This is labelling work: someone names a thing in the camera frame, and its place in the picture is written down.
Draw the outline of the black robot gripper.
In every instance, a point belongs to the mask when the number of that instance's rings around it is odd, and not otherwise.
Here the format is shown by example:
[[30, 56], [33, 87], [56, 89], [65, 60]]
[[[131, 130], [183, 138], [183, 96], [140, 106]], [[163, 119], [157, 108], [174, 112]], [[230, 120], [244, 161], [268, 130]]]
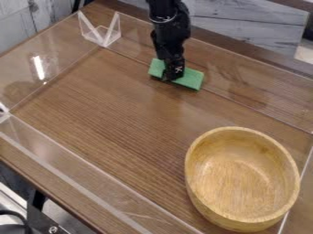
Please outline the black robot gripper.
[[186, 12], [176, 12], [164, 20], [153, 17], [149, 38], [157, 59], [163, 60], [161, 80], [172, 81], [184, 74], [183, 43], [191, 36], [191, 20]]

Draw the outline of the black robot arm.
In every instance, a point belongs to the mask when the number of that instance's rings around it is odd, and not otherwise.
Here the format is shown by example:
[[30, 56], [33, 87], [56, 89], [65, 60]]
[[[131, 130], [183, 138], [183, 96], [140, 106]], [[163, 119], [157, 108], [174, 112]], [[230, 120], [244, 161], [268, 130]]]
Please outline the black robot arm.
[[164, 63], [163, 79], [184, 74], [183, 43], [191, 36], [190, 11], [182, 0], [145, 0], [152, 31], [149, 38], [156, 57]]

